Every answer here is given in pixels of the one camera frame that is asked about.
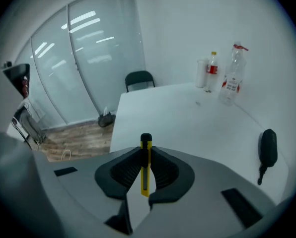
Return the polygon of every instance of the black chair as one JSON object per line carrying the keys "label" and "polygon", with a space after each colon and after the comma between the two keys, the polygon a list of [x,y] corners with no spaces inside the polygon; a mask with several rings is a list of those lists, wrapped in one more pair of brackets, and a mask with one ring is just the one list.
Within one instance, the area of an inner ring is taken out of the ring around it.
{"label": "black chair", "polygon": [[151,82],[151,81],[152,81],[153,87],[155,87],[153,77],[148,71],[140,70],[140,71],[131,72],[125,78],[127,92],[129,92],[128,91],[129,85],[143,83],[143,82]]}

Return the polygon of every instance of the glass wall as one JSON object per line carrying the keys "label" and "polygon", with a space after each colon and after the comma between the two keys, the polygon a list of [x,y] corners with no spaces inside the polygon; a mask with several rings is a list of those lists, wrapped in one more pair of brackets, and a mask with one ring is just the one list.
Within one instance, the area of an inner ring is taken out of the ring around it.
{"label": "glass wall", "polygon": [[67,10],[62,9],[32,36],[33,58],[41,81],[52,103],[67,122],[95,120],[98,112],[92,103],[72,53]]}
{"label": "glass wall", "polygon": [[102,113],[116,111],[128,73],[145,69],[134,0],[78,0],[69,5],[75,58]]}
{"label": "glass wall", "polygon": [[24,46],[15,65],[28,63],[30,65],[30,92],[28,101],[29,111],[42,129],[66,125],[52,105],[41,84],[35,63],[33,61],[30,41]]}

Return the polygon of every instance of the yellow utility knife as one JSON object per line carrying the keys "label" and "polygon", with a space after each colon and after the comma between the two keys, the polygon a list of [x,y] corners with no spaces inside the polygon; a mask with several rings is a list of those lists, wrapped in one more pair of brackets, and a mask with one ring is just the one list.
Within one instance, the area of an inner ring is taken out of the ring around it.
{"label": "yellow utility knife", "polygon": [[141,189],[142,195],[149,197],[149,173],[150,173],[150,158],[152,147],[152,136],[149,133],[144,133],[140,136],[141,152]]}

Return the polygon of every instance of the laminate flooring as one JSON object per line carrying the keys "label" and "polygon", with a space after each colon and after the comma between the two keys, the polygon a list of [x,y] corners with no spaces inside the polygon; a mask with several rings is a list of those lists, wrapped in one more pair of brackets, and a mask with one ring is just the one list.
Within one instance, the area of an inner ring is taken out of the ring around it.
{"label": "laminate flooring", "polygon": [[110,142],[113,133],[111,124],[105,128],[98,126],[97,122],[87,122],[83,124],[56,128],[45,131],[47,138],[41,145],[34,143],[29,138],[29,143],[33,150],[39,150],[46,154],[50,162],[68,161],[90,158],[93,156],[109,153]]}

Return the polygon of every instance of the black bag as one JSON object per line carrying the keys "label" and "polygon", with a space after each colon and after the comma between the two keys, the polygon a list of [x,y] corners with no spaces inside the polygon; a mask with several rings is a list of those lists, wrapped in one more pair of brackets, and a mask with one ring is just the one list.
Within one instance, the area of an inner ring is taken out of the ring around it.
{"label": "black bag", "polygon": [[98,118],[98,125],[102,128],[110,125],[115,121],[116,116],[112,115],[110,112],[104,116],[104,114],[101,114]]}

